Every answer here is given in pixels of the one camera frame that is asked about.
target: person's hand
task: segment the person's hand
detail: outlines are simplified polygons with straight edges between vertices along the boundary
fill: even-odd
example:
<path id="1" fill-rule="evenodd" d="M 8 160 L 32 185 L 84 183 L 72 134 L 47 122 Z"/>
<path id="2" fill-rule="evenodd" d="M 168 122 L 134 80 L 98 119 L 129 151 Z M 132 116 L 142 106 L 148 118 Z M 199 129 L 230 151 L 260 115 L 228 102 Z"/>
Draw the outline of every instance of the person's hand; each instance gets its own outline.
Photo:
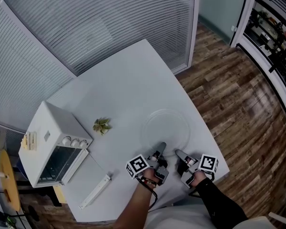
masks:
<path id="1" fill-rule="evenodd" d="M 160 180 L 159 178 L 154 176 L 154 169 L 150 169 L 150 168 L 143 171 L 143 176 L 147 179 L 150 179 L 150 180 L 156 182 L 156 183 L 158 183 Z"/>
<path id="2" fill-rule="evenodd" d="M 206 175 L 203 171 L 198 170 L 194 173 L 194 181 L 191 182 L 191 186 L 196 187 L 201 181 L 206 179 Z"/>

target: oven knob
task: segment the oven knob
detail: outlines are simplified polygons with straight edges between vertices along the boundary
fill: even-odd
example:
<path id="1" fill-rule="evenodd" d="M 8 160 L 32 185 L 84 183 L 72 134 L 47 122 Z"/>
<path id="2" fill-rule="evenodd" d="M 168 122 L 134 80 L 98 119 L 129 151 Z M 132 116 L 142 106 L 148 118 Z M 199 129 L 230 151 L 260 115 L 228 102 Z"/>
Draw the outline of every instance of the oven knob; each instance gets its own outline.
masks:
<path id="1" fill-rule="evenodd" d="M 87 145 L 88 145 L 88 143 L 87 143 L 86 140 L 82 140 L 82 141 L 80 142 L 80 148 L 86 148 Z"/>
<path id="2" fill-rule="evenodd" d="M 80 141 L 77 138 L 72 140 L 71 142 L 72 147 L 78 147 L 79 145 L 80 145 Z"/>
<path id="3" fill-rule="evenodd" d="M 69 136 L 64 137 L 62 139 L 61 143 L 64 146 L 70 146 L 70 144 L 71 144 L 71 137 L 69 137 Z"/>

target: wooden floor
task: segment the wooden floor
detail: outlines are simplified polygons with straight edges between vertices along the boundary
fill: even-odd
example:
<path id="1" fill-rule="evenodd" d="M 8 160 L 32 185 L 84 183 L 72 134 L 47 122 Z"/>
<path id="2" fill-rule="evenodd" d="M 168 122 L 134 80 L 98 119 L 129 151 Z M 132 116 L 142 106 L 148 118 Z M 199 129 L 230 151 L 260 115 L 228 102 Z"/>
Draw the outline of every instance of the wooden floor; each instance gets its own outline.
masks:
<path id="1" fill-rule="evenodd" d="M 230 168 L 218 186 L 249 218 L 270 211 L 286 217 L 286 115 L 259 69 L 198 24 L 193 67 L 177 75 Z M 41 217 L 36 228 L 97 228 L 76 223 L 68 206 L 25 195 Z M 283 225 L 275 222 L 278 228 Z"/>

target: person's arm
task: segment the person's arm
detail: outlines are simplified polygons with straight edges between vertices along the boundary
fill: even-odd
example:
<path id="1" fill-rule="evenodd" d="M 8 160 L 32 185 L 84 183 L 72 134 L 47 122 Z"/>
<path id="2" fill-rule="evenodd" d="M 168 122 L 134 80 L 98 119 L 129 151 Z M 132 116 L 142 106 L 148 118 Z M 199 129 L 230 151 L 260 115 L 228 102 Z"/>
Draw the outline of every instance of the person's arm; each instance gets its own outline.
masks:
<path id="1" fill-rule="evenodd" d="M 216 228 L 232 229 L 248 219 L 242 208 L 224 195 L 203 171 L 195 172 L 194 177 L 191 185 L 196 187 Z"/>
<path id="2" fill-rule="evenodd" d="M 143 176 L 157 183 L 159 182 L 159 179 L 154 176 L 153 169 L 146 169 Z M 126 208 L 114 223 L 113 228 L 143 229 L 151 197 L 152 192 L 139 183 Z"/>

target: yellow round object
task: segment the yellow round object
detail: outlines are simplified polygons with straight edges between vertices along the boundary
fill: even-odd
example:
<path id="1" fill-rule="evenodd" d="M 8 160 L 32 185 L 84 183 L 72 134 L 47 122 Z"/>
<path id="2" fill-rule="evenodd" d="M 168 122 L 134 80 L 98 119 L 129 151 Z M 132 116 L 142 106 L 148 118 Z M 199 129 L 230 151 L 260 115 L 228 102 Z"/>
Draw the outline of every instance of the yellow round object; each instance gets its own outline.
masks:
<path id="1" fill-rule="evenodd" d="M 8 178 L 1 178 L 1 183 L 5 194 L 7 194 L 7 200 L 12 208 L 16 211 L 20 210 L 20 197 L 13 172 L 13 168 L 10 163 L 10 158 L 5 150 L 0 154 L 0 172 L 3 172 Z"/>

